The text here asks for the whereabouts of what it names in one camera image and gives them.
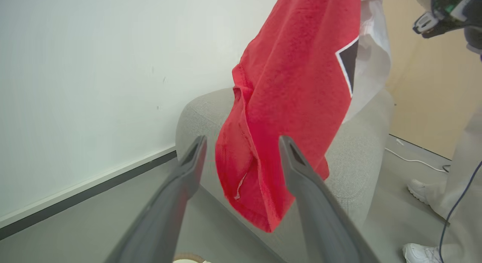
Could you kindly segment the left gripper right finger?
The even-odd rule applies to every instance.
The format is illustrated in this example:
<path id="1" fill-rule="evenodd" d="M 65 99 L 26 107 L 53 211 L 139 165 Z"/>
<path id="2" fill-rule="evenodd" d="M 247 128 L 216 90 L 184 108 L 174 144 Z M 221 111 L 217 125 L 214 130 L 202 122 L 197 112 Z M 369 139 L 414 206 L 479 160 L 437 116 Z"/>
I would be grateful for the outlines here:
<path id="1" fill-rule="evenodd" d="M 294 140 L 279 137 L 289 192 L 296 198 L 310 263 L 380 263 Z"/>

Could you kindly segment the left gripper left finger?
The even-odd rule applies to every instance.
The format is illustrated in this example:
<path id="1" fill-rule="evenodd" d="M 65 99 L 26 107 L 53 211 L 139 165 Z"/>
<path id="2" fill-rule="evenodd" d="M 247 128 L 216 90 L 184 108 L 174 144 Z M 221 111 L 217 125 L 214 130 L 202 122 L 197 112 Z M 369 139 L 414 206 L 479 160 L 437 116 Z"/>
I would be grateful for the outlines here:
<path id="1" fill-rule="evenodd" d="M 188 200 L 198 191 L 207 138 L 194 139 L 104 263 L 173 263 Z"/>

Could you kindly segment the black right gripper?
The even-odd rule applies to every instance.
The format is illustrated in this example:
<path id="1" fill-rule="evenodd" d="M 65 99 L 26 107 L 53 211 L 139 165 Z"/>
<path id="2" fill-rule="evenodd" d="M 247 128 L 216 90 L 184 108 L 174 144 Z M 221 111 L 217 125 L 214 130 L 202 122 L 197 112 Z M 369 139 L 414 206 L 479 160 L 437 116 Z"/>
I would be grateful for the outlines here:
<path id="1" fill-rule="evenodd" d="M 432 38 L 462 29 L 466 39 L 482 39 L 482 11 L 464 11 L 468 14 L 466 21 L 451 16 L 439 19 L 432 12 L 424 12 L 413 24 L 413 31 L 423 38 Z"/>

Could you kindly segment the white cloth sleeve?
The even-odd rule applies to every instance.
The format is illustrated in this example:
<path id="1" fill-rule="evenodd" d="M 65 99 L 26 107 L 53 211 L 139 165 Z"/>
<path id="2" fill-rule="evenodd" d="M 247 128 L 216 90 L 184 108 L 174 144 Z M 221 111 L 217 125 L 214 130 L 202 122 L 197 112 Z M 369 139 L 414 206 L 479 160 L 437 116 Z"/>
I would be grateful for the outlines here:
<path id="1" fill-rule="evenodd" d="M 360 112 L 386 84 L 392 66 L 382 0 L 361 0 L 354 92 L 343 122 Z"/>

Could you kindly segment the red printed garment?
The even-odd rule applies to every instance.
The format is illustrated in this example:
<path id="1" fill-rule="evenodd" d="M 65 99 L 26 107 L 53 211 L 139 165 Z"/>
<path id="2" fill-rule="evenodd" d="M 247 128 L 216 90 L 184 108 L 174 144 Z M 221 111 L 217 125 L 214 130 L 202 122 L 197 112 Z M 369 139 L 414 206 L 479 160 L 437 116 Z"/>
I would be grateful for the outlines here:
<path id="1" fill-rule="evenodd" d="M 321 179 L 354 92 L 361 0 L 277 0 L 234 67 L 234 103 L 215 145 L 220 184 L 251 225 L 274 232 L 294 198 L 278 141 L 289 136 Z"/>

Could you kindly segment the grey fabric sofa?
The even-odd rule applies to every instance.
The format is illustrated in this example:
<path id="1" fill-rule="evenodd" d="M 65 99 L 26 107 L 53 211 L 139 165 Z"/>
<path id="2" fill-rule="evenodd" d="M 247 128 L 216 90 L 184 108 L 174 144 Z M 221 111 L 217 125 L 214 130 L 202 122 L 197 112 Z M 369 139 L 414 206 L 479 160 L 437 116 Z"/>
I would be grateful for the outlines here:
<path id="1" fill-rule="evenodd" d="M 232 208 L 224 197 L 215 168 L 215 143 L 234 101 L 232 89 L 221 89 L 195 98 L 180 114 L 175 145 L 183 156 L 194 138 L 207 136 L 206 162 L 200 184 L 224 211 L 256 241 L 284 263 L 308 263 L 305 239 L 298 207 L 293 203 L 272 233 L 251 225 Z M 330 176 L 326 185 L 361 230 L 369 213 L 378 181 L 384 147 L 389 137 L 393 98 L 383 89 L 353 118 L 342 124 L 326 153 Z"/>

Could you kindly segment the white and black baseboard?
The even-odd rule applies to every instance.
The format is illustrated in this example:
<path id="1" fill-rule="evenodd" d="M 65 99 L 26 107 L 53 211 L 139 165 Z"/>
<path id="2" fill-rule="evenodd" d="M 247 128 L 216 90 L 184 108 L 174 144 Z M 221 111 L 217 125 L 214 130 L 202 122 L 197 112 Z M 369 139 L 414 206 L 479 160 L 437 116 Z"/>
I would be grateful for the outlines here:
<path id="1" fill-rule="evenodd" d="M 168 146 L 0 217 L 0 241 L 172 160 L 175 150 Z"/>

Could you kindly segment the white sneaker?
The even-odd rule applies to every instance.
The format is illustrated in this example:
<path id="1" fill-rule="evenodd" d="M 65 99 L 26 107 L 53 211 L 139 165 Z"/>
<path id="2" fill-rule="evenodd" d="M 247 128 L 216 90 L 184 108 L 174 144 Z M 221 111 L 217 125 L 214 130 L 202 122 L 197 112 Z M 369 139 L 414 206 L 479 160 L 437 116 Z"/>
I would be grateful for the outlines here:
<path id="1" fill-rule="evenodd" d="M 417 179 L 411 179 L 407 184 L 409 193 L 417 200 L 420 200 L 427 206 L 430 206 L 428 201 L 429 185 L 418 181 Z"/>
<path id="2" fill-rule="evenodd" d="M 437 246 L 408 243 L 403 246 L 402 253 L 406 263 L 442 263 Z"/>

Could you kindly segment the light grey person trousers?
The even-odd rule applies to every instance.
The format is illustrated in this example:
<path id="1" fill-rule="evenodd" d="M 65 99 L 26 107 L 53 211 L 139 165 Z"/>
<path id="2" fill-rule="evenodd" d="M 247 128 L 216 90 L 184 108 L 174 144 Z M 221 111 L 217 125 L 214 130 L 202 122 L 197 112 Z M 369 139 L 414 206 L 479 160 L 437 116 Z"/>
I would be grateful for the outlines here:
<path id="1" fill-rule="evenodd" d="M 482 263 L 482 104 L 456 145 L 447 179 L 428 184 L 429 206 L 449 223 L 444 263 Z"/>

